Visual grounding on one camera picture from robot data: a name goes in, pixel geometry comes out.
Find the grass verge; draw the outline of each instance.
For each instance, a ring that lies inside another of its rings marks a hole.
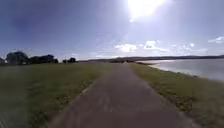
[[[45,126],[109,68],[109,64],[0,67],[0,127]]]
[[[224,83],[132,64],[160,95],[205,128],[224,127]]]

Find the cloud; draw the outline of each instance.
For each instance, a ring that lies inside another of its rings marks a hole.
[[[194,46],[195,46],[195,44],[194,44],[194,43],[190,43],[190,46],[191,46],[191,47],[194,47]]]
[[[133,52],[137,49],[136,45],[133,44],[116,45],[115,48],[119,49],[122,52]]]
[[[208,42],[209,43],[221,44],[221,43],[224,43],[224,37],[223,36],[220,36],[220,37],[218,37],[216,39],[209,40]]]
[[[145,50],[158,50],[158,51],[161,51],[161,52],[169,51],[168,49],[157,47],[156,46],[157,43],[158,43],[157,41],[146,41],[144,49]]]

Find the paved path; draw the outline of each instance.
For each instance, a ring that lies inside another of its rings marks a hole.
[[[196,126],[138,78],[127,64],[118,64],[62,112],[50,128]]]

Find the tree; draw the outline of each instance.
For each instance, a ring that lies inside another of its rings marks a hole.
[[[75,63],[76,62],[76,59],[75,58],[70,58],[69,60],[68,60],[68,63]]]
[[[0,58],[0,65],[5,64],[5,60]]]
[[[10,52],[7,54],[6,60],[10,64],[27,64],[28,56],[22,51]]]
[[[53,55],[45,55],[40,57],[40,63],[54,63]]]
[[[62,62],[63,62],[64,64],[66,64],[68,61],[65,59],[65,60],[62,60]]]
[[[57,63],[58,63],[58,59],[54,59],[54,63],[56,63],[56,64],[57,64]]]
[[[53,55],[34,56],[29,61],[31,64],[58,63],[58,60],[54,59]]]

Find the green grass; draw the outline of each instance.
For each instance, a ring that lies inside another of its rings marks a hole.
[[[204,128],[224,128],[224,83],[132,64],[160,95]]]
[[[45,127],[108,69],[109,64],[0,67],[0,127]]]

